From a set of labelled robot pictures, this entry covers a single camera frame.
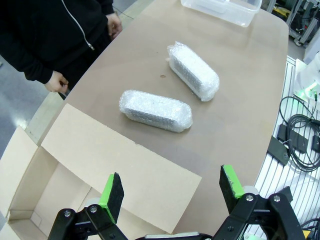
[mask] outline wrapped object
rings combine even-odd
[[[188,46],[175,42],[168,46],[169,65],[203,102],[210,101],[219,89],[216,72]]]
[[[188,104],[143,91],[125,91],[119,108],[131,120],[176,133],[190,128],[193,123]]]

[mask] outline table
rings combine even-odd
[[[212,101],[201,102],[170,69],[167,46],[175,41],[219,75]],[[287,49],[288,26],[266,11],[242,28],[182,7],[179,0],[156,0],[110,44],[65,102],[202,176],[175,232],[213,234],[228,215],[220,165],[232,164],[243,185],[255,183],[274,129]],[[192,127],[173,133],[129,120],[118,106],[128,89],[189,104]]]

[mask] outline cardboard box flap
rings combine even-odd
[[[100,193],[109,174],[118,172],[124,188],[122,207],[168,233],[201,180],[69,104],[41,145]]]
[[[5,217],[37,148],[25,131],[18,127],[3,153],[0,160],[0,211]]]

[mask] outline floor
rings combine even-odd
[[[153,0],[114,0],[123,28],[140,14]],[[305,49],[288,40],[288,55],[303,59]],[[1,56],[0,62],[0,158],[17,126],[22,126],[37,143],[41,134],[62,104],[56,93],[49,93],[39,82],[25,80]],[[5,220],[0,213],[0,229]]]

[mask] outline plastic bin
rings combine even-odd
[[[181,0],[183,6],[247,27],[262,0]]]

